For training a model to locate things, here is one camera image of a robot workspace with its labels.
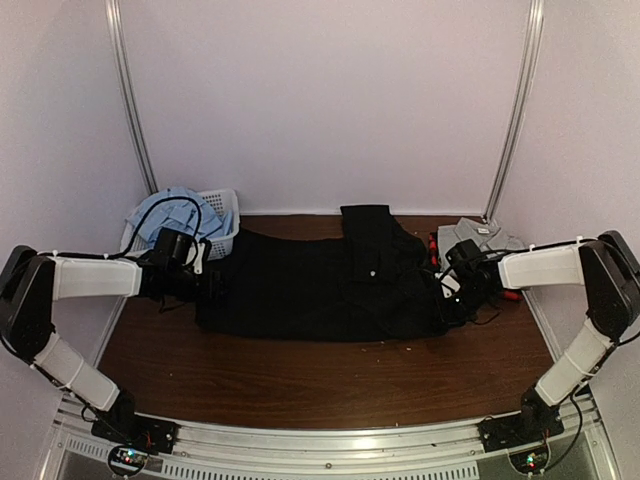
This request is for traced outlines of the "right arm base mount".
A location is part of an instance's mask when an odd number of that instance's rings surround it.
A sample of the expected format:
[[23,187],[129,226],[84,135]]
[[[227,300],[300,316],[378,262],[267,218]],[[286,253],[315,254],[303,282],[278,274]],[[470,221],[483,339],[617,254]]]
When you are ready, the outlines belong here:
[[558,406],[547,405],[529,388],[518,413],[488,416],[478,425],[486,453],[506,450],[511,466],[522,475],[542,474],[551,463],[549,440],[564,432]]

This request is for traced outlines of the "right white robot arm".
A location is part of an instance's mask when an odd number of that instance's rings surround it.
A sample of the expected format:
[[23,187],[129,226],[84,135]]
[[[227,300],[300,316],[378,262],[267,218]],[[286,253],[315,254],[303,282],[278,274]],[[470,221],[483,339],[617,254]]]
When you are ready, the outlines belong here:
[[615,230],[595,238],[511,248],[496,242],[486,226],[464,234],[460,225],[441,227],[435,245],[442,262],[436,275],[443,301],[459,323],[474,322],[482,307],[509,293],[532,296],[561,288],[557,301],[577,306],[584,292],[584,320],[553,365],[522,395],[513,433],[530,442],[555,419],[559,406],[584,389],[619,348],[639,317],[639,262]]

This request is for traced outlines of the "black long sleeve shirt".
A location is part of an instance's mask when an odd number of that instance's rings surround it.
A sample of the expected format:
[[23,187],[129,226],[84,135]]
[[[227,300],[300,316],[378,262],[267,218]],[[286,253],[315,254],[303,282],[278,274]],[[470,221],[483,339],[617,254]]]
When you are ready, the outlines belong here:
[[342,235],[290,240],[243,229],[206,267],[215,297],[195,307],[204,331],[270,340],[378,342],[449,329],[427,249],[386,205],[341,209]]

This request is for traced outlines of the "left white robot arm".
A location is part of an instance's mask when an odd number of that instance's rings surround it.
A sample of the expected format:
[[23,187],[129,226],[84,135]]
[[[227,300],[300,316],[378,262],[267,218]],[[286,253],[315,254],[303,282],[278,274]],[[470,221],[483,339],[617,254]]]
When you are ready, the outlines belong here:
[[1,270],[1,339],[11,354],[98,413],[123,444],[137,442],[144,424],[123,405],[122,387],[87,359],[88,348],[64,339],[73,322],[105,316],[132,298],[183,303],[210,300],[220,291],[206,270],[214,245],[164,228],[145,250],[114,254],[39,252],[18,245]]

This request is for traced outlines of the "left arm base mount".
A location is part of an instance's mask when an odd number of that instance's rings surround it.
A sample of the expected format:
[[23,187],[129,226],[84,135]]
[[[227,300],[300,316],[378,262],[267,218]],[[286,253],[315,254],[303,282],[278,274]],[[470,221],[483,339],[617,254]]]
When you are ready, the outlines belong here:
[[108,410],[88,404],[82,418],[92,424],[93,436],[113,443],[106,463],[117,478],[130,479],[140,474],[152,457],[174,452],[178,425],[138,414],[134,397],[126,390]]

